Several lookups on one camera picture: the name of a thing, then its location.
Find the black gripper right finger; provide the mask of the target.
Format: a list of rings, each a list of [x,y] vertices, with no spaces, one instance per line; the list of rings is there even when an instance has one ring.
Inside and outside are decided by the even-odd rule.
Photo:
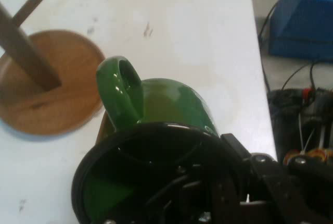
[[[232,134],[210,150],[213,223],[332,223],[332,166],[304,155],[282,166]]]

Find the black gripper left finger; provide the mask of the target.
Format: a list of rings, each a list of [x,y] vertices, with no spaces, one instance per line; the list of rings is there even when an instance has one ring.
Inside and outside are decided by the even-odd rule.
[[[198,223],[210,206],[202,166],[179,166],[167,182],[146,185],[107,211],[104,223]]]

